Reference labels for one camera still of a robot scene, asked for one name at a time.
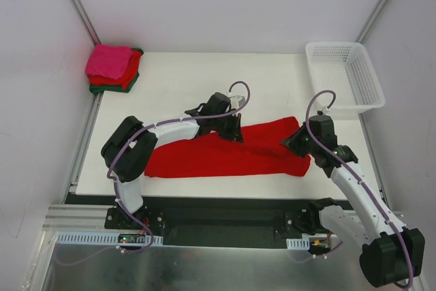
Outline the white plastic basket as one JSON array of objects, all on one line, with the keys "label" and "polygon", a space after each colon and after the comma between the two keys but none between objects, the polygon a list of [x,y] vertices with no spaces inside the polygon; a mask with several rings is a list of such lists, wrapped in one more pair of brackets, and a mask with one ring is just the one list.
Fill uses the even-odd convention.
[{"label": "white plastic basket", "polygon": [[305,46],[313,92],[334,91],[334,117],[350,119],[385,105],[379,79],[366,48],[357,42],[310,42]]}]

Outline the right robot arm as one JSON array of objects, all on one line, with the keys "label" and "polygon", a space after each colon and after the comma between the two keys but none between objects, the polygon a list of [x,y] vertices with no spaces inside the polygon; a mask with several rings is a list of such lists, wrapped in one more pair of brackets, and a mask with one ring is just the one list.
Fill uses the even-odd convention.
[{"label": "right robot arm", "polygon": [[351,245],[372,286],[410,288],[422,271],[424,235],[417,228],[409,229],[369,187],[354,152],[338,144],[331,117],[319,112],[308,118],[281,145],[299,157],[311,156],[359,218],[355,221],[333,199],[322,198],[311,201],[293,220],[295,229],[306,234],[328,230]]}]

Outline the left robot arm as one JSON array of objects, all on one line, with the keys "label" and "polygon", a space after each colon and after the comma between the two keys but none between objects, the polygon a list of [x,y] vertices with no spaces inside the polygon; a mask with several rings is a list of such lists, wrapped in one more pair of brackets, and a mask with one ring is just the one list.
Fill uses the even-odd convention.
[{"label": "left robot arm", "polygon": [[216,92],[206,103],[185,111],[181,117],[148,127],[135,116],[126,117],[101,149],[101,156],[109,169],[108,178],[114,181],[118,207],[122,209],[121,221],[131,229],[143,224],[140,175],[155,149],[213,132],[224,140],[242,142],[241,114],[238,111],[246,103],[242,95]]}]

